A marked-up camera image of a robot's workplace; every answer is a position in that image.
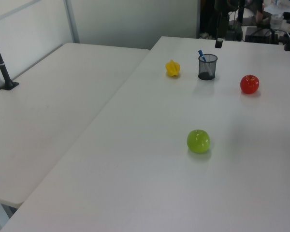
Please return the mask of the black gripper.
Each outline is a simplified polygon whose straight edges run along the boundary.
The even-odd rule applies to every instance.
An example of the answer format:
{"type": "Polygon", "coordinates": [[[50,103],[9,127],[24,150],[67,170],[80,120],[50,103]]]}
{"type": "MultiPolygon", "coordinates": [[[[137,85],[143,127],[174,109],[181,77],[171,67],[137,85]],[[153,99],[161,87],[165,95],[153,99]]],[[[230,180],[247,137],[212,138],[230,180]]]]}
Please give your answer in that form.
{"type": "Polygon", "coordinates": [[[215,48],[222,48],[224,38],[227,35],[229,27],[229,13],[220,12],[217,24],[217,38],[215,42],[215,48]]]}

